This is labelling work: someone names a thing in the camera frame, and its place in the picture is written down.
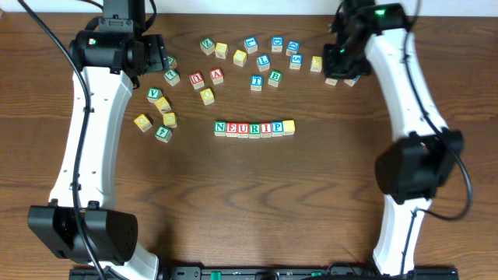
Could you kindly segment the red E block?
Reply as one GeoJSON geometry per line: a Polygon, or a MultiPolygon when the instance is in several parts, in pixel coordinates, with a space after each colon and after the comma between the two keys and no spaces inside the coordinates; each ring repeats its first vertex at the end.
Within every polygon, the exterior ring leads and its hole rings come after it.
{"type": "Polygon", "coordinates": [[[226,137],[237,138],[237,123],[227,122],[226,123],[226,137]]]}

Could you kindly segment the yellow S block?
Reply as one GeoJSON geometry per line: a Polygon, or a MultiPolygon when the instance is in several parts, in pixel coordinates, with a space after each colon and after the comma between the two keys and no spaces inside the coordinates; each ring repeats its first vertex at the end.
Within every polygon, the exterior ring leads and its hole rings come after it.
{"type": "Polygon", "coordinates": [[[296,131],[296,125],[294,120],[284,120],[282,122],[282,126],[283,126],[284,135],[293,135],[296,131]]]}

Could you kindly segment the yellow C block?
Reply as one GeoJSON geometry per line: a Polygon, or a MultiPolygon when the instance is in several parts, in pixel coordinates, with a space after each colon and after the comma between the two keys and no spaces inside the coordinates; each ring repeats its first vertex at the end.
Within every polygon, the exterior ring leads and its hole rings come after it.
{"type": "Polygon", "coordinates": [[[174,112],[163,114],[163,125],[168,128],[177,127],[177,116],[174,112]]]}

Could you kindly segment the green R block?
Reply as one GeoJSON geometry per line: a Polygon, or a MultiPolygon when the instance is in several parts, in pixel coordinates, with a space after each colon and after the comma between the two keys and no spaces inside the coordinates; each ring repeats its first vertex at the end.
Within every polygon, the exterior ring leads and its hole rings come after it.
{"type": "Polygon", "coordinates": [[[259,123],[249,124],[249,138],[261,137],[261,125],[259,123]]]}

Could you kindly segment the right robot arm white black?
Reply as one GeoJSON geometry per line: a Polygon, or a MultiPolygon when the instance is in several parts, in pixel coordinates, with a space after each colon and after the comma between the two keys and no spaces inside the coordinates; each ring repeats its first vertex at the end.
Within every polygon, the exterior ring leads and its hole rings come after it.
{"type": "Polygon", "coordinates": [[[463,135],[451,130],[433,102],[419,59],[413,29],[401,4],[347,0],[339,4],[323,51],[324,74],[356,81],[374,73],[391,122],[392,143],[375,161],[375,178],[384,195],[381,232],[366,279],[414,279],[414,254],[423,219],[463,219],[472,207],[473,188],[460,154],[463,135]],[[431,211],[437,190],[454,166],[466,186],[464,208],[448,216],[431,211]]]}

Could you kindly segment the blue P block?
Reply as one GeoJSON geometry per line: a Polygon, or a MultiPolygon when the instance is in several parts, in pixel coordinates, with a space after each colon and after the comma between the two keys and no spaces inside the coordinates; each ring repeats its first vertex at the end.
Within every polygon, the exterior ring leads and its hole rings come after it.
{"type": "Polygon", "coordinates": [[[272,122],[272,136],[279,137],[279,136],[283,136],[283,134],[284,134],[283,122],[282,121],[273,121],[272,122]]]}

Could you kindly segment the red I block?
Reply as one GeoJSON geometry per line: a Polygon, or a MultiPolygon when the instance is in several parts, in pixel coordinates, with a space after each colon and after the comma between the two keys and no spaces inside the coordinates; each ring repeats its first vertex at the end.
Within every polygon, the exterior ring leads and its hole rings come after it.
{"type": "Polygon", "coordinates": [[[262,138],[272,137],[272,123],[260,123],[260,136],[262,138]]]}

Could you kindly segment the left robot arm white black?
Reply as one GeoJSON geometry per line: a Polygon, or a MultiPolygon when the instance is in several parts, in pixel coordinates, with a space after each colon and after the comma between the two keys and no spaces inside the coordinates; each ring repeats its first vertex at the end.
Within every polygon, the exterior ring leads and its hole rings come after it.
{"type": "Polygon", "coordinates": [[[79,32],[69,48],[74,101],[65,155],[46,206],[28,226],[60,259],[94,265],[97,278],[159,279],[160,259],[138,242],[138,220],[116,210],[121,125],[138,77],[167,69],[160,35],[79,32]]]}

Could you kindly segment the green N block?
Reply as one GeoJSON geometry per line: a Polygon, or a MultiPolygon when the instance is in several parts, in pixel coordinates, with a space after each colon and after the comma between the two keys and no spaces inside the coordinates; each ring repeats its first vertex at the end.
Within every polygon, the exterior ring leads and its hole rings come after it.
{"type": "Polygon", "coordinates": [[[216,121],[214,124],[214,135],[219,137],[226,136],[226,122],[225,121],[216,121]]]}

